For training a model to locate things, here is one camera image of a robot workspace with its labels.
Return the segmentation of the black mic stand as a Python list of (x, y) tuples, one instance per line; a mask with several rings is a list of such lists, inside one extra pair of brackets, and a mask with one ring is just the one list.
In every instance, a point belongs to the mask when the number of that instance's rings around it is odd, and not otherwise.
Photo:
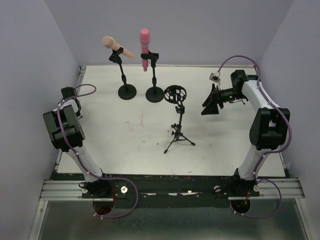
[(140, 56), (143, 60), (150, 60), (152, 68), (152, 87), (146, 91), (145, 97), (151, 103), (159, 103), (164, 99), (164, 91), (157, 86), (156, 78), (156, 63), (159, 59), (159, 54), (148, 51), (148, 53), (141, 53)]
[(108, 59), (112, 63), (118, 64), (118, 66), (120, 68), (121, 80), (122, 80), (123, 85), (118, 89), (118, 96), (122, 100), (131, 100), (136, 96), (137, 90), (132, 84), (127, 83), (127, 77), (124, 73), (123, 66), (122, 66), (122, 59), (120, 57), (120, 55), (123, 52), (124, 52), (123, 47), (120, 47), (118, 50), (113, 50), (112, 54), (110, 55), (110, 57)]

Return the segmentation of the peach toy microphone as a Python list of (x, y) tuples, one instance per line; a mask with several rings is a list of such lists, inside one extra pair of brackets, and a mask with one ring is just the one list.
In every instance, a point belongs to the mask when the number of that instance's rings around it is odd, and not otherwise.
[(135, 55), (127, 50), (126, 48), (124, 48), (122, 45), (120, 45), (118, 42), (115, 41), (115, 39), (111, 36), (104, 36), (102, 38), (102, 44), (107, 48), (107, 49), (111, 49), (111, 50), (114, 50), (114, 51), (118, 51), (120, 48), (123, 48), (123, 52), (122, 54), (124, 56), (126, 56), (127, 58), (130, 58), (130, 59), (134, 59), (135, 58)]

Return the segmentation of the pink toy microphone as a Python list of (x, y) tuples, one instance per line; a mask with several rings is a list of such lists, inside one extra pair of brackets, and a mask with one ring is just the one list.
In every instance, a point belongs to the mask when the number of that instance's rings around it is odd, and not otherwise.
[[(139, 40), (141, 44), (141, 53), (148, 54), (151, 36), (150, 36), (150, 31), (147, 28), (143, 28), (140, 30)], [(149, 66), (149, 60), (142, 58), (142, 68), (144, 72), (148, 70), (148, 66)]]

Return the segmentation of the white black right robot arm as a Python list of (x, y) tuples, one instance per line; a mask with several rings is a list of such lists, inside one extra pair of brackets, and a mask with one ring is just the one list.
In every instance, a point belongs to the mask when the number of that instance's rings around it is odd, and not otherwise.
[(270, 154), (279, 153), (291, 132), (288, 124), (290, 111), (274, 103), (264, 90), (258, 75), (246, 74), (237, 69), (230, 75), (231, 88), (220, 88), (220, 72), (212, 73), (209, 79), (213, 82), (210, 94), (202, 104), (201, 115), (217, 115), (225, 103), (248, 101), (255, 117), (249, 130), (249, 151), (236, 170), (242, 180), (256, 180), (257, 175)]

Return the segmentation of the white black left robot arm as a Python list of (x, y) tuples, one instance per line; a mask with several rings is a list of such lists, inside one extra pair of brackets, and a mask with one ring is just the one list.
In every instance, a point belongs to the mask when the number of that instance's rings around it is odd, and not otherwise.
[(103, 177), (103, 171), (84, 144), (85, 134), (79, 122), (82, 109), (79, 95), (73, 87), (62, 88), (61, 94), (57, 107), (42, 115), (50, 141), (73, 159), (87, 183), (94, 183)]

